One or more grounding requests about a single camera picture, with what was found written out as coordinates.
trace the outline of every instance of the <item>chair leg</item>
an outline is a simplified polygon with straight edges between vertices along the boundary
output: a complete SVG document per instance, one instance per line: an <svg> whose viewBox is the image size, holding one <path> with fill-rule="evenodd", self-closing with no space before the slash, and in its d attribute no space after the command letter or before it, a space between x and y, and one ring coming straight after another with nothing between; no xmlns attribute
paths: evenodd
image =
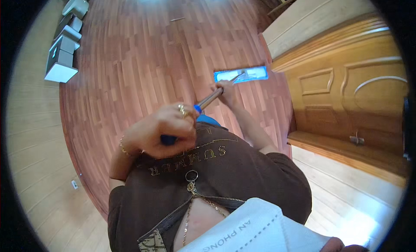
<svg viewBox="0 0 416 252"><path fill-rule="evenodd" d="M270 14L274 13L275 11L279 10L279 9L280 9L280 8L282 8L283 6L285 6L285 5L287 5L288 3L291 3L291 2L293 2L293 1L295 1L295 0L287 0L287 1L285 1L284 3L282 3L282 4L278 5L276 8L274 8L273 10L271 10L271 11L270 11L267 15L270 15Z"/></svg>

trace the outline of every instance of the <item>hand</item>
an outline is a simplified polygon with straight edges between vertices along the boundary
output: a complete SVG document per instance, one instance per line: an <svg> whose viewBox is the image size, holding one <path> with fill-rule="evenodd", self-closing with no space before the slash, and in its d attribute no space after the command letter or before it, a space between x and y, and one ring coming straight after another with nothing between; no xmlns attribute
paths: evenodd
<svg viewBox="0 0 416 252"><path fill-rule="evenodd" d="M133 124L124 134L124 149L131 154L144 150L155 158L165 158L195 147L198 113L193 106L183 104L188 115L182 118L179 104L164 106ZM178 139L174 145L165 146L160 141L161 135L173 135Z"/></svg>
<svg viewBox="0 0 416 252"><path fill-rule="evenodd" d="M211 87L212 91L216 90L217 88L224 89L222 95L218 97L222 103L227 105L229 108L237 103L236 94L234 93L234 83L228 80L220 80L215 84L215 87Z"/></svg>

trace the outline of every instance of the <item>door panel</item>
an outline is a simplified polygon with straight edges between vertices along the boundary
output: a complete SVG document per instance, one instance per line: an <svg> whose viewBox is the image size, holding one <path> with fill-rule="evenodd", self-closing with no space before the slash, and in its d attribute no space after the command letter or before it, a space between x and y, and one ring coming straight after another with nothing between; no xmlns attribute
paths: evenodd
<svg viewBox="0 0 416 252"><path fill-rule="evenodd" d="M379 18L312 40L272 66L285 72L299 131L344 141L358 133L364 145L403 154L408 84L393 37Z"/></svg>

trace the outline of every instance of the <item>key ring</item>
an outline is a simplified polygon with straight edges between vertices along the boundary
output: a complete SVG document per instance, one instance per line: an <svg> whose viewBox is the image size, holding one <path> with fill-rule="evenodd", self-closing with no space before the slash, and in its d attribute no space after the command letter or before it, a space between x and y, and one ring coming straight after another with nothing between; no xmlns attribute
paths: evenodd
<svg viewBox="0 0 416 252"><path fill-rule="evenodd" d="M195 172L195 173L196 173L195 179L193 179L193 180L188 180L188 173L190 173L190 172ZM185 180L186 180L186 181L188 181L188 182L195 182L197 178L198 178L198 172L197 172L197 171L195 171L195 170L190 170L190 171L188 171L188 172L185 174Z"/></svg>

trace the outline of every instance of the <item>blue mop pad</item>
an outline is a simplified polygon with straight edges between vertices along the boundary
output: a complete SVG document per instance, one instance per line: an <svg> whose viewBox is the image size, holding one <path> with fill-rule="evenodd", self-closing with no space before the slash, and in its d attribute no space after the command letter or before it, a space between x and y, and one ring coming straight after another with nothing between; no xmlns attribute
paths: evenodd
<svg viewBox="0 0 416 252"><path fill-rule="evenodd" d="M238 74L245 72L246 75L238 78L234 83L240 83L251 80L266 80L269 78L266 66L241 68L238 70L224 70L214 72L214 80L217 83L220 80L232 80Z"/></svg>

